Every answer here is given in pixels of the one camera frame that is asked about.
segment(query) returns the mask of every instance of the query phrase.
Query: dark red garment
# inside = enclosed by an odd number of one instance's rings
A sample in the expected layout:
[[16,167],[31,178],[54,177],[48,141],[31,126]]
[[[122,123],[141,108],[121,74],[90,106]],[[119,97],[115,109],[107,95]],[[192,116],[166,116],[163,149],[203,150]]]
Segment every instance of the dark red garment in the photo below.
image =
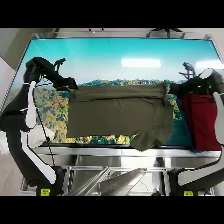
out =
[[186,94],[183,97],[183,104],[194,149],[220,151],[221,145],[215,136],[217,106],[213,96]]

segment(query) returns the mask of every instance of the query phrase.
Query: display screen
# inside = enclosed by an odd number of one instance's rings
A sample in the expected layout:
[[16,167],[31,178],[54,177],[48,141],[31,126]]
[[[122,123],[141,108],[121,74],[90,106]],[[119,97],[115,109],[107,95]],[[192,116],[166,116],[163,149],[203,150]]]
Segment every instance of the display screen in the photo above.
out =
[[[222,68],[211,40],[148,39],[148,38],[62,38],[32,40],[21,62],[5,105],[19,92],[23,84],[25,64],[33,57],[43,57],[52,64],[58,59],[66,61],[59,74],[72,77],[78,85],[155,85],[184,82],[184,62],[201,73],[208,67]],[[66,138],[69,92],[57,92],[52,86],[35,89],[35,99],[44,126],[56,133],[55,143],[129,144],[132,136],[85,136]],[[176,104],[174,125],[167,145],[190,146],[186,124]]]

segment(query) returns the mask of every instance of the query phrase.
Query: landscape print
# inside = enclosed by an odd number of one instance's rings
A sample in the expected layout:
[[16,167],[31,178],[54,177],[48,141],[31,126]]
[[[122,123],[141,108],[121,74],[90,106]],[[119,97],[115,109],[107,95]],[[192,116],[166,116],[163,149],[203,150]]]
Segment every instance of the landscape print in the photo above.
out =
[[[59,73],[73,77],[78,85],[84,86],[126,86],[156,85],[166,81],[184,82],[179,72],[185,72],[183,63],[195,66],[203,60],[217,60],[218,55],[211,41],[143,38],[65,38],[32,40],[7,97],[8,104],[18,94],[23,84],[25,63],[33,57],[43,57],[54,63],[65,58]],[[155,59],[160,67],[122,67],[121,60]],[[133,136],[85,136],[66,138],[70,93],[57,92],[51,85],[35,89],[35,102],[42,122],[55,132],[53,143],[79,144],[130,144]],[[168,95],[173,105],[173,130],[166,145],[191,146],[176,97]]]

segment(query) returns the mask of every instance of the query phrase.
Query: cloth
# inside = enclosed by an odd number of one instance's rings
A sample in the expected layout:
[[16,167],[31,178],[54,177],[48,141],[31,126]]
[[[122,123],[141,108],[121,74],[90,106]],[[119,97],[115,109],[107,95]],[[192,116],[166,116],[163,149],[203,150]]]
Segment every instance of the cloth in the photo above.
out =
[[161,146],[172,130],[167,85],[80,86],[71,93],[68,138],[136,135],[131,146],[144,151]]
[[[44,127],[44,129],[50,140],[53,140],[55,133],[46,127]],[[28,134],[28,145],[30,148],[36,148],[42,145],[45,141],[46,138],[41,125],[36,125],[33,129],[30,130]],[[0,132],[0,153],[9,153],[6,133],[3,131]]]
[[194,149],[220,151],[221,145],[215,136],[217,107],[213,97],[208,94],[186,94],[183,97],[183,104]]

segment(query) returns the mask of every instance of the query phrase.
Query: red fabric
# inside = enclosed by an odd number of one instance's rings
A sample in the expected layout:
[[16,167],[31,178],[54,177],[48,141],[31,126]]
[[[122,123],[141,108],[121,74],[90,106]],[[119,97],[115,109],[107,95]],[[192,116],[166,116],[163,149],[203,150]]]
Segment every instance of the red fabric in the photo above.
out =
[[211,95],[186,94],[183,97],[184,111],[192,135],[194,149],[220,151],[215,137],[217,107]]

